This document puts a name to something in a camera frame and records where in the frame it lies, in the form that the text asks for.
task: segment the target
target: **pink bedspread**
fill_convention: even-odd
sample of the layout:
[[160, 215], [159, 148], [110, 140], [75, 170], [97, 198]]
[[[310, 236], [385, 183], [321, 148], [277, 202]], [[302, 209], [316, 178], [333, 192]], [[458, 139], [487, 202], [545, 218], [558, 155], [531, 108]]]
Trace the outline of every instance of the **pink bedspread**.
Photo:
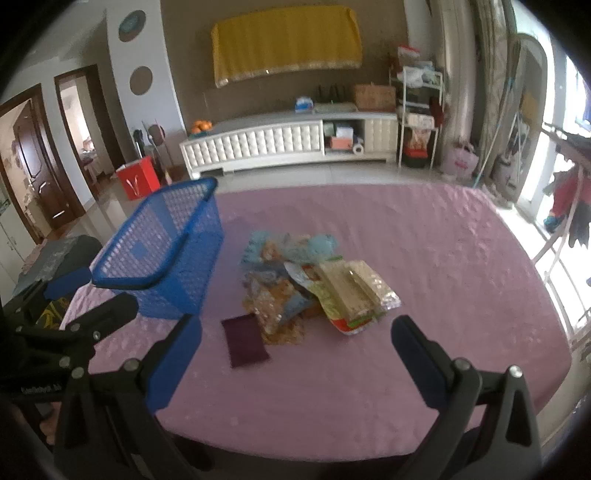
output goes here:
[[[522, 366], [539, 411], [564, 379], [569, 347], [534, 266], [489, 202], [438, 185], [322, 186], [221, 194], [226, 239], [202, 312], [203, 341], [158, 418], [186, 437], [254, 455], [357, 460], [414, 450], [433, 423], [389, 339], [409, 314], [451, 357], [478, 368]], [[309, 320], [302, 345], [269, 346], [271, 360], [230, 369], [220, 320], [243, 313], [238, 261], [251, 231], [334, 235], [402, 307], [356, 336]], [[66, 322], [111, 296], [90, 286]], [[141, 358], [173, 326], [138, 317], [101, 342], [91, 371]]]

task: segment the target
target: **yellow cloth cover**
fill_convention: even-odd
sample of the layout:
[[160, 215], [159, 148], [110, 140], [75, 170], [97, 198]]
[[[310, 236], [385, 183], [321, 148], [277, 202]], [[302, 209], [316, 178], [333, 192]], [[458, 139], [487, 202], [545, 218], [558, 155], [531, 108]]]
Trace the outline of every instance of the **yellow cloth cover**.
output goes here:
[[213, 26], [217, 87], [295, 70], [359, 68], [355, 12], [341, 5], [274, 8]]

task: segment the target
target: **pink bag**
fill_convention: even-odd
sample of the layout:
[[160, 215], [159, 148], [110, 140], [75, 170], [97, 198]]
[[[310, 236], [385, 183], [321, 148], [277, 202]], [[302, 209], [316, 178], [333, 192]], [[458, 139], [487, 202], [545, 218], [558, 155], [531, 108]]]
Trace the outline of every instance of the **pink bag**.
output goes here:
[[441, 172], [459, 179], [469, 179], [478, 165], [478, 156], [470, 144], [456, 144], [447, 149]]

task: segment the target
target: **brown wall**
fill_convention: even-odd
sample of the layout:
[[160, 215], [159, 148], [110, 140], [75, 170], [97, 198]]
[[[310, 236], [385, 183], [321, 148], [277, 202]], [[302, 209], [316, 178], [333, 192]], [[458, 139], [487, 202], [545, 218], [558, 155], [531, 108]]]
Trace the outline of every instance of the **brown wall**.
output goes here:
[[[210, 36], [215, 22], [273, 7], [335, 3], [351, 7], [357, 14], [363, 42], [361, 69], [283, 73], [216, 88]], [[161, 7], [170, 69], [187, 129], [195, 119], [219, 122], [292, 109], [300, 95], [316, 98], [318, 85], [326, 91], [334, 83], [346, 87], [369, 82], [385, 85], [388, 53], [408, 41], [404, 0], [161, 0]]]

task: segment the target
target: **round wall decoration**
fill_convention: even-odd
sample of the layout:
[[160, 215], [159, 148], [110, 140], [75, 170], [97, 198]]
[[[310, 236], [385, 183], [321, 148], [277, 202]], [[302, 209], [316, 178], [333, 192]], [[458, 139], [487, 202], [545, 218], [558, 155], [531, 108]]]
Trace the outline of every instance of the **round wall decoration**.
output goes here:
[[119, 25], [119, 39], [127, 42], [132, 41], [144, 29], [146, 14], [143, 10], [131, 12]]
[[136, 95], [145, 94], [152, 86], [154, 77], [148, 67], [137, 67], [129, 78], [129, 88]]

